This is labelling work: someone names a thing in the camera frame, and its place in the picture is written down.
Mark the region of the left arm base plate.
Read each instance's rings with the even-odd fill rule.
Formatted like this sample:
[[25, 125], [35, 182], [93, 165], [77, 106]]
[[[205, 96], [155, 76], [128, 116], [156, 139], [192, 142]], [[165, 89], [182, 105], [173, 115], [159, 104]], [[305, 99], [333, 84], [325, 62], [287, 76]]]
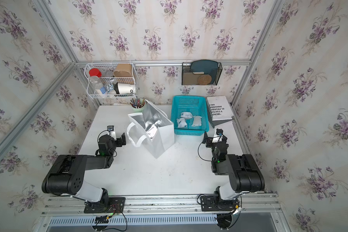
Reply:
[[125, 206], [125, 197], [109, 197], [107, 203], [90, 203], [85, 202], [85, 214], [101, 214], [101, 213], [119, 213], [123, 212]]

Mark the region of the ice pack top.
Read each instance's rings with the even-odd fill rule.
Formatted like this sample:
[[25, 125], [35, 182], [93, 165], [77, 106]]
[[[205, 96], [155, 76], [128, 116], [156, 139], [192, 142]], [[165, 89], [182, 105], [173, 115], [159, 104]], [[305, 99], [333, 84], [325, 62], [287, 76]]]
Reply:
[[185, 120], [190, 120], [193, 118], [193, 115], [191, 112], [182, 112], [181, 117], [184, 118]]

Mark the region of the white insulated delivery bag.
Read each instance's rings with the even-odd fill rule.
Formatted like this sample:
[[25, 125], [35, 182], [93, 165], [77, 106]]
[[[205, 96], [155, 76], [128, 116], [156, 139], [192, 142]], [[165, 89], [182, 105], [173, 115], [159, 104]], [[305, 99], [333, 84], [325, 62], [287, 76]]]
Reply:
[[174, 145], [174, 123], [152, 102], [146, 100], [143, 111], [128, 114], [128, 118], [126, 135], [134, 147], [143, 146], [158, 159]]

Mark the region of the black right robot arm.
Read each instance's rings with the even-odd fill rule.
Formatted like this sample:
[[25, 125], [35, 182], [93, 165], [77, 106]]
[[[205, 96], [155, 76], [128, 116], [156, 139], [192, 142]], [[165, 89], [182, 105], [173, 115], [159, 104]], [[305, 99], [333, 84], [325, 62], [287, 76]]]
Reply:
[[244, 193], [254, 193], [265, 188], [265, 179], [255, 159], [250, 154], [229, 154], [227, 137], [222, 129], [209, 137], [204, 133], [202, 144], [211, 149], [211, 170], [217, 176], [227, 176], [229, 182], [216, 188], [214, 200], [216, 203], [228, 203]]

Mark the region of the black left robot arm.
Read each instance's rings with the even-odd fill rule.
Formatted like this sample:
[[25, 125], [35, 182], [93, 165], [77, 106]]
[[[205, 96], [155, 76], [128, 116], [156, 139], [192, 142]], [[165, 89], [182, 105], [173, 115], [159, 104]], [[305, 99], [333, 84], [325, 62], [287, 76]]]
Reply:
[[95, 155], [59, 155], [43, 180], [43, 193], [68, 195], [89, 204], [108, 205], [108, 191], [85, 181], [85, 171], [110, 168], [117, 156], [116, 149], [125, 145], [124, 133], [117, 139], [105, 134], [98, 137]]

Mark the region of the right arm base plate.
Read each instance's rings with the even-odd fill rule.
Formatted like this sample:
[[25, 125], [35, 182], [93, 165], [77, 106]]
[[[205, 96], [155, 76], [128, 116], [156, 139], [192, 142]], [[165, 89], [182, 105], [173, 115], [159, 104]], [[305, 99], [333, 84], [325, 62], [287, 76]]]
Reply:
[[215, 211], [234, 211], [239, 207], [240, 201], [235, 200], [222, 200], [214, 195], [200, 194], [197, 197], [197, 203], [201, 207], [202, 212], [215, 212]]

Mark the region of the ice pack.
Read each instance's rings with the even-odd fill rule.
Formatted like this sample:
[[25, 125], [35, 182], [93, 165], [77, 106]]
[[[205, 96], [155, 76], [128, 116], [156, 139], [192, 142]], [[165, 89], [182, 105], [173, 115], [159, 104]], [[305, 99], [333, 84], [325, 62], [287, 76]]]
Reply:
[[177, 119], [177, 127], [178, 128], [187, 128], [188, 124], [186, 122], [185, 118], [178, 118]]
[[192, 127], [201, 127], [202, 125], [202, 117], [201, 116], [194, 116], [193, 117], [193, 123]]
[[193, 118], [193, 115], [191, 112], [182, 112], [181, 117], [184, 118], [185, 120], [190, 120]]

